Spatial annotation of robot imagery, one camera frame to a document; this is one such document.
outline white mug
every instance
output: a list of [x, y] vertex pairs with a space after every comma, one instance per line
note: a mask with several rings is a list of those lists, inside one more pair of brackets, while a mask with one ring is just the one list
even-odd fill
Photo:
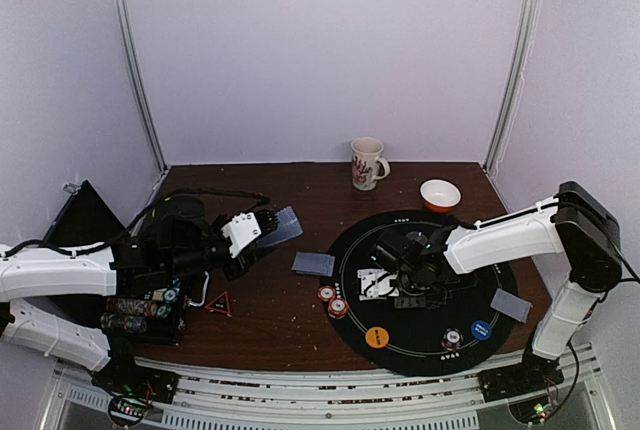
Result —
[[[384, 145], [377, 138], [362, 137], [351, 142], [353, 158], [351, 159], [351, 179], [358, 190], [373, 190], [378, 180], [391, 173], [389, 162], [382, 158]], [[384, 174], [380, 175], [380, 166]]]

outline poker mat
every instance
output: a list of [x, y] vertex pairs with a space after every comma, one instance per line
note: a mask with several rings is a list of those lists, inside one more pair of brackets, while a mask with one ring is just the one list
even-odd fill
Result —
[[332, 286], [349, 305], [346, 316], [330, 321], [344, 342], [380, 367], [408, 376], [449, 375], [483, 362], [509, 337], [514, 321], [490, 307], [498, 288], [518, 294], [506, 263], [452, 276], [439, 291], [426, 294], [424, 308], [396, 309], [390, 298], [359, 300], [357, 271], [379, 268], [371, 250], [382, 232], [393, 228], [429, 236], [446, 224], [446, 216], [427, 211], [382, 213], [347, 229], [329, 249], [334, 272], [321, 285]]

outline white wall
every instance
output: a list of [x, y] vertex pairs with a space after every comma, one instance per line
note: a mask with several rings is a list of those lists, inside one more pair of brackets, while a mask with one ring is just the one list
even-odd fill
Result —
[[[42, 237], [66, 182], [128, 221], [157, 173], [111, 0], [0, 0], [0, 242]], [[53, 361], [0, 343], [2, 428], [33, 428]]]
[[480, 161], [521, 0], [128, 0], [170, 163]]
[[[524, 92], [498, 188], [511, 209], [573, 179], [621, 225], [622, 249], [640, 269], [640, 0], [543, 0]], [[552, 291], [567, 269], [538, 259]], [[622, 428], [640, 407], [640, 293], [616, 288], [583, 330], [613, 389]]]

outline brown tabletop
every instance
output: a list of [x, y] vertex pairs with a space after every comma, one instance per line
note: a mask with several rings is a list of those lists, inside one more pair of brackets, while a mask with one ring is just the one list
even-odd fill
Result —
[[[271, 206], [291, 205], [304, 234], [279, 246], [240, 279], [227, 282], [214, 272], [207, 302], [229, 292], [233, 315], [187, 311], [179, 346], [136, 345], [136, 355], [173, 363], [265, 371], [364, 370], [374, 365], [342, 342], [318, 300], [319, 277], [291, 270], [296, 252], [326, 253], [349, 226], [390, 210], [422, 209], [420, 183], [442, 178], [458, 186], [462, 220], [486, 220], [505, 210], [475, 163], [395, 163], [391, 175], [372, 192], [351, 187], [348, 163], [207, 165], [173, 167], [160, 194], [177, 188], [214, 187], [262, 192]], [[233, 215], [247, 200], [200, 197], [207, 219]], [[516, 323], [501, 352], [524, 348], [549, 307], [549, 296], [530, 259], [512, 262], [519, 293], [533, 304], [526, 324]]]

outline blue disc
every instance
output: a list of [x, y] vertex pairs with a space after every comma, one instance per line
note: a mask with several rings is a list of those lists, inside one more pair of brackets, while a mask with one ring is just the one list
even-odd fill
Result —
[[484, 320], [478, 320], [471, 325], [471, 335], [476, 340], [484, 341], [491, 338], [491, 325]]

